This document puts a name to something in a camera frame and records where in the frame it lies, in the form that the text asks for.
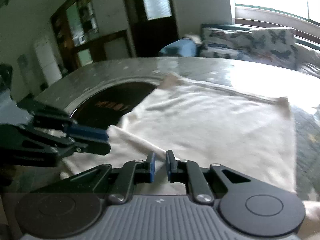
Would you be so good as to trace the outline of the cream knit garment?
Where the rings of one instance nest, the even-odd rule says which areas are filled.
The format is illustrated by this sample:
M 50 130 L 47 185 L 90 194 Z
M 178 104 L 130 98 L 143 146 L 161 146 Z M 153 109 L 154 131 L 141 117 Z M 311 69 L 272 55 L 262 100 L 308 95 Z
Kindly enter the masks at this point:
M 170 73 L 107 133 L 109 154 L 75 153 L 63 160 L 61 178 L 104 163 L 121 167 L 155 152 L 155 181 L 139 185 L 137 192 L 181 194 L 183 186 L 167 179 L 165 154 L 172 150 L 202 167 L 220 163 L 296 191 L 295 122 L 286 97 L 246 94 Z

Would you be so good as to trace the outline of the white refrigerator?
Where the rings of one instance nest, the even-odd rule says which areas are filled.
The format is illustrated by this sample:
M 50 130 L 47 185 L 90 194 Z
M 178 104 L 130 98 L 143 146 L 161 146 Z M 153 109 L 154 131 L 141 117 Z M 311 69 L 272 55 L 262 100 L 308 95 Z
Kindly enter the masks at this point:
M 49 37 L 44 35 L 36 40 L 34 42 L 34 50 L 48 86 L 59 81 L 62 78 L 62 74 Z

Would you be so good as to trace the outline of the blue corner sofa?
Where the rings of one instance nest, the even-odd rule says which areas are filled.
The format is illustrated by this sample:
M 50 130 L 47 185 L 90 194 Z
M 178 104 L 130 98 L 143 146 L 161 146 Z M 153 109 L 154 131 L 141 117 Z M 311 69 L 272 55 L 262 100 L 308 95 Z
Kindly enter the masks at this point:
M 266 60 L 293 69 L 304 53 L 319 56 L 319 43 L 298 37 L 290 27 L 267 28 L 241 24 L 202 24 L 201 35 L 185 37 L 159 52 L 161 56 L 213 57 L 244 61 Z

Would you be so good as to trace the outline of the dark wooden door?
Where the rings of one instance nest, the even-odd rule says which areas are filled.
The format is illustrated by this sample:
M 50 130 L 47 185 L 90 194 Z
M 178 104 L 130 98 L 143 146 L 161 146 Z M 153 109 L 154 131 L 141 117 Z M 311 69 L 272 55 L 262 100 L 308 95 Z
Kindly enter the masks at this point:
M 137 57 L 155 57 L 178 40 L 172 0 L 124 0 Z

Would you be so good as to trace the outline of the long butterfly print pillow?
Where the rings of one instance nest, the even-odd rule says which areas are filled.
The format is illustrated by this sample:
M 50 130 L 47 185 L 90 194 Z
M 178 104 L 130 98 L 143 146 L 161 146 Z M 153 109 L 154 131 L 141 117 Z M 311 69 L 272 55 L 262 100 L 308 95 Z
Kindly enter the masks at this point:
M 292 28 L 203 28 L 199 56 L 263 63 L 295 70 L 296 53 L 295 30 Z

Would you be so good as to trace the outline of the plain beige pillow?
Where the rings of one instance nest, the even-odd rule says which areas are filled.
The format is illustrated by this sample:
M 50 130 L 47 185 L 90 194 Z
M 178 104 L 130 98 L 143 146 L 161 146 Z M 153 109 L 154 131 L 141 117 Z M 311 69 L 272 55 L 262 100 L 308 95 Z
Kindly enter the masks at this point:
M 312 49 L 302 44 L 296 44 L 297 70 L 305 74 L 319 77 L 319 50 Z

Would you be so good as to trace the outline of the green framed window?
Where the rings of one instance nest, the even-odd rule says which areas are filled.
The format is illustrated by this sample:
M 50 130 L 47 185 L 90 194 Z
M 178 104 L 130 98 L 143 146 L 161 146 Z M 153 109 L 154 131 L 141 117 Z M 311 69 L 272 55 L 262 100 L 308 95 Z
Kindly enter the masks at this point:
M 238 19 L 319 32 L 319 0 L 234 0 Z

